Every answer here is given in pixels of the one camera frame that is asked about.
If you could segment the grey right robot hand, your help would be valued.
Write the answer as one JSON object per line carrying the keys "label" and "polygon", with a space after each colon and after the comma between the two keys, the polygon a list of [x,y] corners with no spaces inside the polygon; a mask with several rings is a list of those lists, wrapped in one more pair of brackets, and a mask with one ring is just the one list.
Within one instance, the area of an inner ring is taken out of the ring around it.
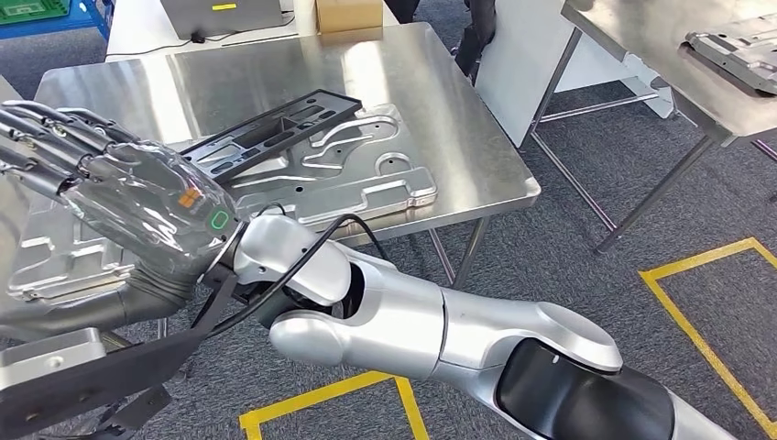
{"label": "grey right robot hand", "polygon": [[175,314],[241,222],[178,152],[83,108],[1,105],[1,334]]}

